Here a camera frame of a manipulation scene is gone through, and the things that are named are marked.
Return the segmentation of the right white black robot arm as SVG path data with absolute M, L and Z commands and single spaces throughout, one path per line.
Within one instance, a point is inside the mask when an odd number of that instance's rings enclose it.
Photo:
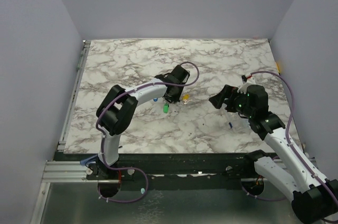
M 246 156 L 242 170 L 246 176 L 262 175 L 291 203 L 302 223 L 314 223 L 337 213 L 337 180 L 329 180 L 291 139 L 285 124 L 269 111 L 268 94 L 261 85 L 245 83 L 237 88 L 225 85 L 209 102 L 216 108 L 239 113 L 250 128 L 269 145 L 284 163 L 280 168 L 263 151 Z

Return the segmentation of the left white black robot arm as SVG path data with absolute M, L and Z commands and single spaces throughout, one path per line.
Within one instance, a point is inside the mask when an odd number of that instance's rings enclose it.
M 129 127 L 138 106 L 153 99 L 167 103 L 180 101 L 190 72 L 177 65 L 171 72 L 159 74 L 151 81 L 131 88 L 114 85 L 96 111 L 96 128 L 101 132 L 98 172 L 105 179 L 115 176 L 119 159 L 118 148 L 122 133 Z

